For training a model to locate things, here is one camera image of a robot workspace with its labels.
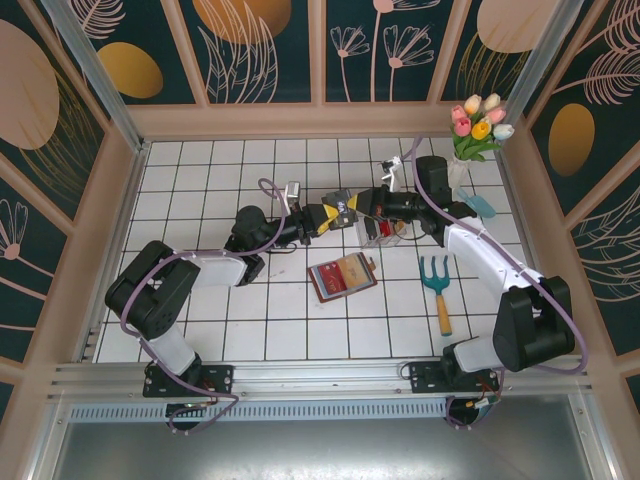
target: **yellow tulip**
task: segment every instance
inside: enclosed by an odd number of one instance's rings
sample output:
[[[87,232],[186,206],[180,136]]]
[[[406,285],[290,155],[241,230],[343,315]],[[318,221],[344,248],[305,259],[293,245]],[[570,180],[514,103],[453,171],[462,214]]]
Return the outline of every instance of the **yellow tulip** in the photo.
[[[471,129],[471,136],[476,140],[482,140],[484,137],[489,135],[491,131],[491,127],[487,122],[478,122]]]
[[[480,102],[482,102],[482,97],[480,95],[471,95],[467,98],[467,101],[464,102],[464,111],[467,112],[467,115],[473,115],[480,108]]]

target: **metal vent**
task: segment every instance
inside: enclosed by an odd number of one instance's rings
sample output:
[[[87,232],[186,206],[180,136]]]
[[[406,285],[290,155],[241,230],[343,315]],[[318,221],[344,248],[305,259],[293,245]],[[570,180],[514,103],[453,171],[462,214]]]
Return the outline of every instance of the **metal vent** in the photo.
[[[167,404],[78,404],[71,423],[166,422]],[[180,415],[176,421],[208,420],[223,407]],[[236,405],[220,421],[348,420],[382,418],[444,417],[445,399],[354,400],[313,402],[244,402]]]

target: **small box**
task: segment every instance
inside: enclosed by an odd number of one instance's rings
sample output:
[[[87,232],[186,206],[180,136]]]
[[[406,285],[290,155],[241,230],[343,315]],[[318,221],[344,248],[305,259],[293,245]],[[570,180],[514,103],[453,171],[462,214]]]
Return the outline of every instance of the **small box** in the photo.
[[[314,265],[307,271],[320,303],[325,303],[377,285],[374,269],[373,262],[368,263],[364,254],[358,252]]]
[[[356,224],[360,248],[393,247],[401,240],[406,231],[404,222],[378,221],[371,217],[358,215]]]

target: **white tulip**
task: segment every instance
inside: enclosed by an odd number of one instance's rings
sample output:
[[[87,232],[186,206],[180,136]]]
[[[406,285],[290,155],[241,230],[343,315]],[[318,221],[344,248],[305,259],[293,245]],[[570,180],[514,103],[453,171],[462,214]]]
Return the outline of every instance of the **white tulip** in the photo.
[[[484,111],[488,112],[489,110],[496,108],[498,105],[500,105],[500,95],[492,93],[484,101]]]
[[[501,123],[493,128],[493,136],[496,140],[506,140],[513,135],[515,130],[508,123]]]

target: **tulip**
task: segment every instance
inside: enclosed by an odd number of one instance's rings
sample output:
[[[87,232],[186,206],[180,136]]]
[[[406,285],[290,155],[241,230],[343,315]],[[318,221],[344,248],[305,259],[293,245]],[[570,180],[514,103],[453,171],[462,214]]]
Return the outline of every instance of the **tulip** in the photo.
[[[464,111],[469,115],[473,115],[480,108],[480,102],[482,102],[480,95],[471,95],[467,98],[467,101],[464,102]]]
[[[459,118],[453,126],[453,131],[459,137],[466,137],[471,132],[471,120],[467,117]]]
[[[493,125],[496,125],[500,123],[500,120],[502,120],[506,114],[507,112],[505,111],[504,108],[498,107],[498,108],[494,108],[493,110],[489,110],[485,118],[488,117],[489,120],[491,120],[491,123]]]
[[[515,132],[515,130],[511,125],[509,125],[508,123],[501,123],[500,125],[496,125],[496,127],[493,129],[493,136],[496,140],[506,140],[511,135],[513,135],[513,132]]]
[[[489,135],[490,131],[491,125],[489,125],[487,122],[478,122],[471,129],[471,136],[476,140],[482,140],[487,135]]]
[[[484,111],[488,112],[489,110],[496,108],[498,105],[500,105],[500,95],[492,93],[484,101]]]
[[[480,120],[480,122],[484,122],[489,125],[489,131],[491,131],[491,125],[493,125],[493,123],[491,122],[491,119],[489,117],[484,116],[482,120]]]
[[[460,105],[456,105],[451,109],[451,121],[456,123],[461,118],[467,118],[467,114]]]

